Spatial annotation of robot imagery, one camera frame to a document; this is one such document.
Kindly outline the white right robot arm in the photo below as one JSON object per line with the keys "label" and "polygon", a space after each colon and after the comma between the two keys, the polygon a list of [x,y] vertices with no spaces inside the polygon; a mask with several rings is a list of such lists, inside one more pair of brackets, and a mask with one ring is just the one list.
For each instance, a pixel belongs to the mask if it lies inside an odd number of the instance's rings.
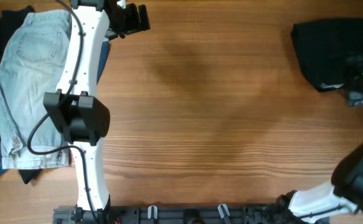
{"label": "white right robot arm", "polygon": [[[346,59],[345,97],[363,104],[363,56]],[[279,223],[320,223],[340,214],[363,213],[363,143],[335,168],[331,180],[309,190],[295,191],[280,202]]]}

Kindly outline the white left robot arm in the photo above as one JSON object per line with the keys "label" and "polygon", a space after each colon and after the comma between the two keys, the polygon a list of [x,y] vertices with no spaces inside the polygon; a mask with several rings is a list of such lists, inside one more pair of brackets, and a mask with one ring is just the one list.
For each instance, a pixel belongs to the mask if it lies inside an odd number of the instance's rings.
{"label": "white left robot arm", "polygon": [[125,1],[72,1],[72,28],[64,71],[43,104],[72,154],[78,181],[76,219],[102,219],[110,206],[103,174],[102,144],[110,111],[97,98],[102,44],[149,30],[144,4]]}

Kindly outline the black shorts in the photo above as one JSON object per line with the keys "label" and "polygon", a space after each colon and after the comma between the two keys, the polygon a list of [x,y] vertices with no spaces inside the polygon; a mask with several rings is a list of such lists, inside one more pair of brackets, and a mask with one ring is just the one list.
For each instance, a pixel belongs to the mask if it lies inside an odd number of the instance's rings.
{"label": "black shorts", "polygon": [[291,31],[299,68],[318,92],[345,84],[349,60],[363,59],[363,18],[332,18],[301,22]]}

